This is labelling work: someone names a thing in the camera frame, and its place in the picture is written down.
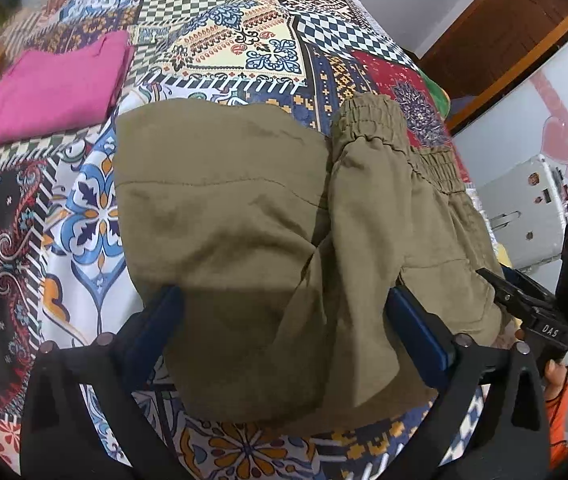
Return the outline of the person's right hand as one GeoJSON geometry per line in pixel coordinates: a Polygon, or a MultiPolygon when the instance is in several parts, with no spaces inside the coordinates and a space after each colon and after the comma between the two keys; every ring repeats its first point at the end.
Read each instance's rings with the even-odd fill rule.
{"type": "Polygon", "coordinates": [[[549,360],[545,365],[545,388],[544,399],[546,401],[553,401],[557,396],[560,396],[564,390],[564,382],[567,379],[567,367],[561,362],[549,360]]]}

